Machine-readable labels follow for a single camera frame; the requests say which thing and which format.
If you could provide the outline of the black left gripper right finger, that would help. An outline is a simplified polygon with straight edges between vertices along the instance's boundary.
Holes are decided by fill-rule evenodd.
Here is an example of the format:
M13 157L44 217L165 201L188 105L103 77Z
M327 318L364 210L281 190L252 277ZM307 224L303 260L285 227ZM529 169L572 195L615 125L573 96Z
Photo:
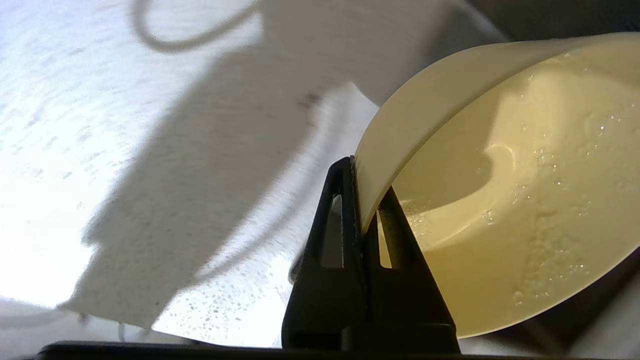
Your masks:
M366 341L393 352L457 352L455 322L392 188L378 205L362 250Z

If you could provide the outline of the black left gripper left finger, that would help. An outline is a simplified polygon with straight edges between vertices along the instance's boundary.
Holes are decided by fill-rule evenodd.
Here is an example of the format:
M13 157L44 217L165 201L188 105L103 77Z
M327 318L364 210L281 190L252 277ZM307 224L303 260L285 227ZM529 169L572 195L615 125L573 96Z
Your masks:
M302 255L292 268L281 326L284 349L341 349L343 331L366 319L366 280L353 158L326 175Z

